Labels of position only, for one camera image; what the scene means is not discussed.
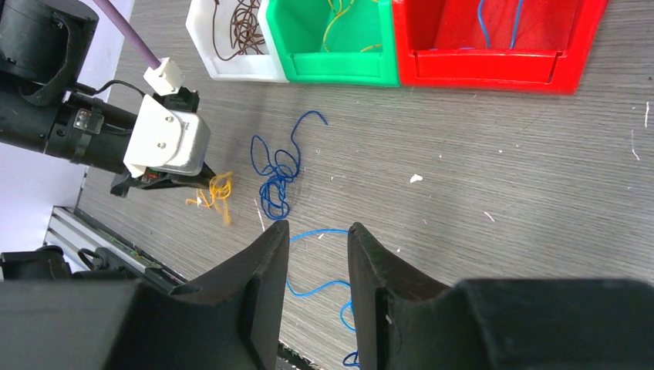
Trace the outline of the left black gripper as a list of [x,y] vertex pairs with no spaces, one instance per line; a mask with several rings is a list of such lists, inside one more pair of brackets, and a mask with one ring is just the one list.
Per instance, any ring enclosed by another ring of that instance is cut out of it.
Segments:
[[216,173],[206,163],[203,163],[201,171],[193,176],[146,170],[143,175],[132,177],[132,173],[125,170],[114,177],[110,185],[110,193],[116,197],[126,197],[132,188],[140,190],[164,190],[189,187],[208,190],[210,182],[215,176]]

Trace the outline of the small yellow cable clump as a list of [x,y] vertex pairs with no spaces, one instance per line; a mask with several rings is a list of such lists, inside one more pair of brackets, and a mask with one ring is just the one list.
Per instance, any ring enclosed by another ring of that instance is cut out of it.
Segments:
[[213,209],[221,215],[223,224],[230,226],[232,218],[228,198],[232,193],[233,172],[220,173],[209,181],[207,190],[197,189],[195,196],[185,200],[187,206]]

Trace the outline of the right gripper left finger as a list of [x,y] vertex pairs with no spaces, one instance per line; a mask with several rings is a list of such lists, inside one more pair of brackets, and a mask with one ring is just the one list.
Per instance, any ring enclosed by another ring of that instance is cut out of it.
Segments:
[[289,225],[168,293],[73,277],[53,250],[1,257],[3,369],[273,369]]

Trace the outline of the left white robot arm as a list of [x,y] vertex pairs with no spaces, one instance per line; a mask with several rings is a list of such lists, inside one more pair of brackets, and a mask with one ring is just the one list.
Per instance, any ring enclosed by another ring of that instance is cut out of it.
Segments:
[[[96,26],[105,15],[144,57],[151,94],[131,113],[79,82]],[[1,3],[1,141],[114,174],[110,191],[207,189],[211,132],[199,95],[177,64],[157,58],[108,1]]]

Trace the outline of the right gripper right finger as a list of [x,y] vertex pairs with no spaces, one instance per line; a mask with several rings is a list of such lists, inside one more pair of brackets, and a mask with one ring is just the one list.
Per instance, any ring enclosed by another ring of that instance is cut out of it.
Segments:
[[363,369],[651,369],[653,287],[623,278],[441,283],[349,228]]

